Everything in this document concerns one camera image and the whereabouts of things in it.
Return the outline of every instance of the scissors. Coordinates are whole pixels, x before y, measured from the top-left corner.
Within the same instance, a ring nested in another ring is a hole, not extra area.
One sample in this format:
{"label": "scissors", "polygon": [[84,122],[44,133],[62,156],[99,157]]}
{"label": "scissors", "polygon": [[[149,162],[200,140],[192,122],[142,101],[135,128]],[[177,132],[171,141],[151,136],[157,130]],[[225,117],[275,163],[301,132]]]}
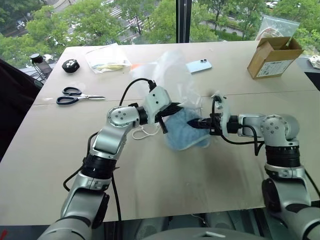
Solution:
{"label": "scissors", "polygon": [[62,93],[65,96],[60,96],[56,99],[58,105],[69,105],[78,102],[80,99],[89,99],[89,100],[103,100],[104,96],[98,95],[86,95],[83,94],[80,89],[72,86],[68,86],[62,90]]}

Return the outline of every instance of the black scissors handle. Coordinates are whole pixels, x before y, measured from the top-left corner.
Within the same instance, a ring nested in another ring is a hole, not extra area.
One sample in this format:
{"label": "black scissors handle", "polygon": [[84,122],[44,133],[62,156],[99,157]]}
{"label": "black scissors handle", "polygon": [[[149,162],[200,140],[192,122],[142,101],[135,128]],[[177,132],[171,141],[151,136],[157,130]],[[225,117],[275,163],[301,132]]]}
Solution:
{"label": "black scissors handle", "polygon": [[60,96],[56,99],[58,105],[69,105],[79,101],[79,98],[73,96]]}
{"label": "black scissors handle", "polygon": [[80,96],[82,94],[80,89],[78,89],[76,87],[72,87],[72,86],[68,86],[65,89],[63,89],[62,93],[64,95],[69,95],[69,96],[73,96],[73,95]]}

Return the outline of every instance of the tabletop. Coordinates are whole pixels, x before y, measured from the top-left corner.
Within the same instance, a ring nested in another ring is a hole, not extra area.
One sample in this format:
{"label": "tabletop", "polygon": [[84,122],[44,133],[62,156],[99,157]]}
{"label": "tabletop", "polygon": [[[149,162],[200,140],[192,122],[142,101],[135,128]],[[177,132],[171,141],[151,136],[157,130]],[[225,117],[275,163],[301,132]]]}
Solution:
{"label": "tabletop", "polygon": [[[228,102],[234,115],[295,116],[300,123],[301,163],[320,184],[318,91],[235,94],[228,96]],[[107,111],[118,104],[82,101],[67,107],[31,107],[0,163],[0,225],[47,225],[60,217],[67,197],[64,179],[79,168],[88,137],[103,127]],[[204,97],[202,115],[208,116],[210,109],[211,99]],[[252,145],[231,145],[217,136],[212,136],[208,148],[176,152],[165,145],[162,133],[143,140],[134,140],[129,133],[117,162],[119,169],[114,171],[122,219],[263,207],[264,153],[262,148],[255,157]],[[110,202],[104,220],[115,221],[111,186],[107,193]]]}
{"label": "tabletop", "polygon": [[[192,78],[201,96],[211,96],[216,90],[225,95],[273,92],[314,91],[316,88],[294,61],[280,77],[253,80],[247,67],[256,51],[258,41],[203,42],[180,44],[120,45],[132,64],[156,61],[166,51],[181,50],[185,62],[207,59],[212,69],[193,74]],[[85,94],[105,96],[106,101],[120,100],[126,86],[133,80],[130,68],[94,73],[85,54],[100,46],[67,47],[38,94],[34,104],[53,104],[65,87],[76,87]],[[76,59],[80,68],[66,73],[61,65]],[[135,88],[126,95],[128,100],[143,99]]]}

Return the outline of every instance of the label on box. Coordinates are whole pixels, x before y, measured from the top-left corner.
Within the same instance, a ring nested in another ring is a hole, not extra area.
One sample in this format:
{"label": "label on box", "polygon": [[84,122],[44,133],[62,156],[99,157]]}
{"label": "label on box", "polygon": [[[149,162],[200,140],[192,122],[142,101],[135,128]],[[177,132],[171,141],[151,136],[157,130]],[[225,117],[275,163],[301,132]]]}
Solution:
{"label": "label on box", "polygon": [[283,61],[268,61],[265,62],[256,75],[256,77],[265,77],[265,76],[272,76],[282,74],[286,68],[292,63],[291,60],[283,60]]}

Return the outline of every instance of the scissors blade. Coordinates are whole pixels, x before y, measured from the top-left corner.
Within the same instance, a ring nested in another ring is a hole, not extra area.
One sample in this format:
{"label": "scissors blade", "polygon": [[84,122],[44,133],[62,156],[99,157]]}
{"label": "scissors blade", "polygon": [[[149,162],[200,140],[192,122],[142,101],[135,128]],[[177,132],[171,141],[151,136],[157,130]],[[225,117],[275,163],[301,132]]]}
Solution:
{"label": "scissors blade", "polygon": [[106,99],[104,96],[97,96],[97,95],[88,95],[88,99],[95,99],[95,100],[103,100]]}

